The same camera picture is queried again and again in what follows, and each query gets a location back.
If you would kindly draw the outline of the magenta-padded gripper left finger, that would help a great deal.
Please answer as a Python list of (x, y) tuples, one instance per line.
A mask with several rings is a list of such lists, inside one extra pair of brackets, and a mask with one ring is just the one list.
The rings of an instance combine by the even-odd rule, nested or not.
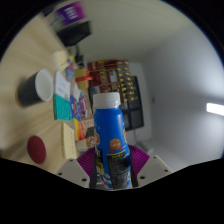
[(97, 184), (94, 149), (87, 150), (77, 159), (68, 159), (56, 175), (83, 188), (94, 189)]

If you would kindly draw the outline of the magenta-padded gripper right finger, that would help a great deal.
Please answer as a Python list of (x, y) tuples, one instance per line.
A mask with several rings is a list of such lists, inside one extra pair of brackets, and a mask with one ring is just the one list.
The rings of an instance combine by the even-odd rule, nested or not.
[(130, 145), (131, 182), (133, 188), (146, 186), (172, 173), (172, 170), (158, 156), (149, 156), (139, 148)]

